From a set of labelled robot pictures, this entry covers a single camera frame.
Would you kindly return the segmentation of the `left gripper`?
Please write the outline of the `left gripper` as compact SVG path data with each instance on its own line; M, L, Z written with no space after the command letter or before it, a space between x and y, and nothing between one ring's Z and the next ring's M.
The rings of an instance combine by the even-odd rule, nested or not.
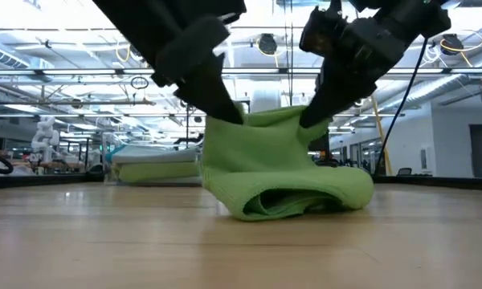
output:
M209 55L228 36L220 19L199 18L156 54L152 79L164 87L186 76L174 93L177 98L215 119L242 124L241 113L222 79L225 55Z

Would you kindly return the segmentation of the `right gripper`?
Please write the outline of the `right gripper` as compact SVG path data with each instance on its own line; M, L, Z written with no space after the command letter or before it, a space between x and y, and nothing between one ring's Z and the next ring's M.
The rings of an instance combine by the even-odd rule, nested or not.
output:
M376 89L376 80L402 57L406 42L374 18L352 22L339 19L331 35L332 48L318 75L312 101L300 115L310 128L350 108Z

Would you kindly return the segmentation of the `green microfiber towel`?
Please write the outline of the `green microfiber towel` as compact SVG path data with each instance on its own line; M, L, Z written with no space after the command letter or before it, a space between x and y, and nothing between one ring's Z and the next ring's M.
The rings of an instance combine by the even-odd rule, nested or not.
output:
M311 142L329 126L300 126L304 107L241 114L242 124L207 117L200 173L202 186L241 221L365 208L374 182L364 170L319 166Z
M194 162L137 163L116 166L118 178L127 183L146 183L166 179L198 177Z

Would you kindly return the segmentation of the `long ceiling light bar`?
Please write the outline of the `long ceiling light bar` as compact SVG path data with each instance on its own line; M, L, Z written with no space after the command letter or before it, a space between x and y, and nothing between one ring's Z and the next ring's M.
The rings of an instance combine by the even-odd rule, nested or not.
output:
M224 68L227 75L315 75L319 68ZM419 75L482 74L482 67L470 68L419 68ZM130 69L10 69L0 70L0 75L151 75L151 68Z

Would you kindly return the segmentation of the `clear plastic bin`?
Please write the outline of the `clear plastic bin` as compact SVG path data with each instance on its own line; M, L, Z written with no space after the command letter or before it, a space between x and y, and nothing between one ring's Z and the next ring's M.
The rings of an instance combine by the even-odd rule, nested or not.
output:
M155 141L149 140L129 140L126 135L118 135L108 133L103 135L102 142L105 148L107 149L106 152L102 153L102 165L103 165L103 174L104 174L104 181L106 183L112 183L116 185L129 185L129 186L146 186L146 187L158 187L158 186L200 186L201 185L201 177L200 173L198 177L184 177L184 178L177 178L177 179L166 179L160 181L152 181L146 183L127 183L123 182L118 178L118 173L116 171L116 166L120 164L110 163L105 160L106 154L110 153L115 148L121 145L147 145L147 146L157 146L157 147L164 147L167 149L174 149L174 150L182 150L188 149L186 148L186 138L179 138L175 141L171 141L169 143L157 143ZM198 153L195 157L195 161L193 161L198 166L198 159L201 156L202 152L202 141L198 145L193 145L190 143L190 147L195 147L198 150Z

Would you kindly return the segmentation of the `white robot figure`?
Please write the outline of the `white robot figure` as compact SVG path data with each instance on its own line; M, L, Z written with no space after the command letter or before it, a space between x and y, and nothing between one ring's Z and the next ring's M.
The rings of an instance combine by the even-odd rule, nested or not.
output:
M59 132L54 130L55 118L42 116L36 124L36 132L31 141L34 153L39 153L40 162L52 162L54 147L59 145Z

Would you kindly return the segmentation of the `black rig frame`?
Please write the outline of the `black rig frame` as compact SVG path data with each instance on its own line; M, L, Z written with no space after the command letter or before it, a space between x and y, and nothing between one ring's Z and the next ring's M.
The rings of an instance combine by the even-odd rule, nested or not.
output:
M190 127L190 118L191 118L191 105L186 105L186 148L190 147L190 143L193 145L198 145L202 139L205 130L205 125L198 126L199 131L194 131L197 133L197 136L191 136L191 127Z

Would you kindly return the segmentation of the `black wall monitor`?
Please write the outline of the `black wall monitor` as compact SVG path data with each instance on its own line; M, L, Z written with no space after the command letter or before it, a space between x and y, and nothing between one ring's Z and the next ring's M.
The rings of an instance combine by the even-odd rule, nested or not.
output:
M311 152L329 151L329 133L326 132L322 136L312 140L308 145Z

